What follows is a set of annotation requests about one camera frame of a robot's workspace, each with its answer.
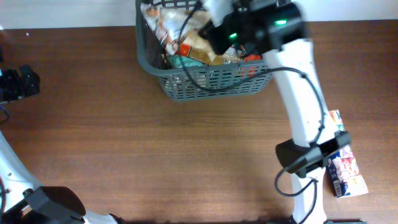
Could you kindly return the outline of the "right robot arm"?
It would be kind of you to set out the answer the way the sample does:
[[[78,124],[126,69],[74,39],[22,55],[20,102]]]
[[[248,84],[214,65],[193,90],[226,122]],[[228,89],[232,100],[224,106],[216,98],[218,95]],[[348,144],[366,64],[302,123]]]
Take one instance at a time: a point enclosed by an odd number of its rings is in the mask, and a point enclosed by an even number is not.
[[[203,1],[210,21],[200,31],[216,54],[231,46],[260,55],[282,96],[292,137],[276,146],[293,191],[292,223],[326,223],[323,177],[331,154],[351,142],[328,112],[313,61],[313,42],[290,1]]]

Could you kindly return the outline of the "beige white snack bag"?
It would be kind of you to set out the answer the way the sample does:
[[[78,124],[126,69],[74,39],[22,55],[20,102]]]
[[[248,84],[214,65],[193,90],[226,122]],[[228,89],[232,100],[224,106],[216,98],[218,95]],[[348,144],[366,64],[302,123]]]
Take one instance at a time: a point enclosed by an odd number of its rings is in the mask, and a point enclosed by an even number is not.
[[[195,12],[184,26],[190,14],[188,10],[145,3],[140,5],[140,10],[147,25],[170,55],[177,52],[178,44],[211,52],[210,43],[198,35],[198,31],[210,20],[208,12]]]

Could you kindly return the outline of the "grey plastic basket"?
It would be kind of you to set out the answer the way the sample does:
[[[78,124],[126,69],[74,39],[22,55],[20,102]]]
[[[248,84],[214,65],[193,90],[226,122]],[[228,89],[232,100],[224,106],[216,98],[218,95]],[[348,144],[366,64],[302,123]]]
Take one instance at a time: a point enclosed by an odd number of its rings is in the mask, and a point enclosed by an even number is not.
[[[264,89],[272,78],[260,60],[226,65],[172,68],[170,55],[150,29],[140,10],[142,3],[192,11],[194,1],[136,1],[137,59],[140,66],[159,78],[165,94],[175,101],[250,95]]]

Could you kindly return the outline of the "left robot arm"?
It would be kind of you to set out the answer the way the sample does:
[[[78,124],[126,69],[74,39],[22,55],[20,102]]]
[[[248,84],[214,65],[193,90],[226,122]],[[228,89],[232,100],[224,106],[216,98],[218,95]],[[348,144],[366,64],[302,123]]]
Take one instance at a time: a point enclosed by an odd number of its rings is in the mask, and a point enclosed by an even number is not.
[[[1,70],[1,104],[40,93],[40,78],[28,65]],[[113,214],[87,210],[68,187],[45,186],[1,135],[1,223],[124,223]]]

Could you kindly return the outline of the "light teal snack packet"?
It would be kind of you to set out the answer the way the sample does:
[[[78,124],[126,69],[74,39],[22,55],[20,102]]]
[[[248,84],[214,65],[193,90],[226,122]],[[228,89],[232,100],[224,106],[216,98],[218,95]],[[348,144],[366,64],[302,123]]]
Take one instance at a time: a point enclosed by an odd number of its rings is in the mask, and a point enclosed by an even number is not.
[[[203,64],[192,58],[184,57],[181,55],[173,55],[169,58],[170,65],[172,68],[185,67],[202,67]]]

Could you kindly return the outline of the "blue Kleenex tissue pack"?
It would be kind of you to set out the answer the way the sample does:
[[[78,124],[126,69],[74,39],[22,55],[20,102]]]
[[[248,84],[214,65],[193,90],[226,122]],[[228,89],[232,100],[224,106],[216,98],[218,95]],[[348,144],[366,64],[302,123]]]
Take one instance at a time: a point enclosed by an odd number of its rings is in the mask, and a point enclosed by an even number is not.
[[[327,171],[337,198],[359,196],[369,192],[350,145],[337,150],[329,157]]]

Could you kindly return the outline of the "yellow orange pasta packet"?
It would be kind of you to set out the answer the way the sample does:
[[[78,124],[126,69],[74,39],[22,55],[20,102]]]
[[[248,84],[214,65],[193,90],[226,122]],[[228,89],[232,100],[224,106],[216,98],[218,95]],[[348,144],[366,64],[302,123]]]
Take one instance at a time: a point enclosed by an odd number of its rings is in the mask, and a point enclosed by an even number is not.
[[[231,63],[260,60],[259,55],[246,56],[243,46],[232,45],[223,55],[217,55],[211,48],[210,43],[201,38],[196,30],[189,31],[182,35],[180,50],[177,53],[181,56],[200,61],[203,65],[226,65]]]

